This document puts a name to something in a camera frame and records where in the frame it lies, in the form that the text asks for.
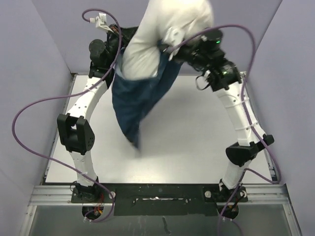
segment white floor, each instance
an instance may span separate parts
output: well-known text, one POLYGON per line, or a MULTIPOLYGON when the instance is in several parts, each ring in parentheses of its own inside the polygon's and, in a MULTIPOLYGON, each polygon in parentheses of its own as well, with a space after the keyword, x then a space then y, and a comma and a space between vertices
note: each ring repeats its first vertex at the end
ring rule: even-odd
MULTIPOLYGON (((87 79, 77 76, 72 93, 82 91, 87 79)), ((68 109, 76 100, 70 99, 68 109)), ((210 88, 198 91, 194 76, 180 76, 143 121, 141 154, 130 146, 118 127, 110 90, 97 105, 90 125, 95 133, 94 169, 103 183, 218 183, 229 162, 225 149, 236 142, 223 105, 210 88)), ((73 166, 59 140, 53 157, 73 166)), ((251 168, 271 178, 263 152, 251 168)), ((75 180, 74 171, 51 163, 46 182, 75 180)), ((243 183, 266 182, 247 173, 243 183)))

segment screw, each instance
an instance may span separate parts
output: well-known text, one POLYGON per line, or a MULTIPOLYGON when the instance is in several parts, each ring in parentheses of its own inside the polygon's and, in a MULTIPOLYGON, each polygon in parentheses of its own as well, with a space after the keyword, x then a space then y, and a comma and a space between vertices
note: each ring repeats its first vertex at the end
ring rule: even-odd
POLYGON ((247 193, 245 191, 242 191, 240 194, 241 194, 241 197, 247 197, 247 193))
POLYGON ((210 191, 206 191, 205 192, 205 196, 206 196, 206 198, 211 198, 211 192, 210 191))
POLYGON ((112 191, 110 193, 113 195, 114 198, 116 197, 116 193, 115 192, 112 191))

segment white cloth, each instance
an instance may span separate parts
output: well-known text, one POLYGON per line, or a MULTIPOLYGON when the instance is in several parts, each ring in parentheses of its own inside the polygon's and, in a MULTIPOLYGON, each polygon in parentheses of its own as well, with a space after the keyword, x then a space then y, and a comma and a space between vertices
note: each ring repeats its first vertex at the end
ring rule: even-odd
POLYGON ((185 38, 212 27, 213 10, 209 0, 150 0, 139 28, 127 46, 122 63, 125 79, 155 77, 160 52, 157 42, 170 27, 184 30, 185 38))

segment blue cloth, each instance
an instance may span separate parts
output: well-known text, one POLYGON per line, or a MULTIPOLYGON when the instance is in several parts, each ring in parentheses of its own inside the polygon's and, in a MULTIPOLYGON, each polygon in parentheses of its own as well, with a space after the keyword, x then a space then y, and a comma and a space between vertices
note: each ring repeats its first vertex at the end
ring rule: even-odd
POLYGON ((152 110, 175 82, 182 63, 168 61, 168 55, 161 52, 156 77, 137 81, 126 80, 122 74, 122 49, 116 62, 112 86, 112 102, 118 124, 125 137, 139 148, 139 126, 142 119, 152 110))

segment white connector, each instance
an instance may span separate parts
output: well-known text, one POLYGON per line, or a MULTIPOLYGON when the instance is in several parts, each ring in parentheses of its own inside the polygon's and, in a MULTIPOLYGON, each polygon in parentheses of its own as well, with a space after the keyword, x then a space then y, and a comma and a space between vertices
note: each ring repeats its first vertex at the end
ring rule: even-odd
POLYGON ((99 13, 98 16, 96 18, 90 18, 90 23, 95 24, 95 27, 97 29, 101 29, 103 31, 105 31, 106 33, 108 31, 113 32, 107 25, 107 15, 104 13, 99 13))
MULTIPOLYGON (((167 30, 166 35, 163 39, 163 43, 175 47, 180 44, 185 37, 185 32, 179 28, 171 27, 167 30)), ((173 51, 169 57, 169 60, 172 60, 173 57, 178 53, 179 48, 173 51)))

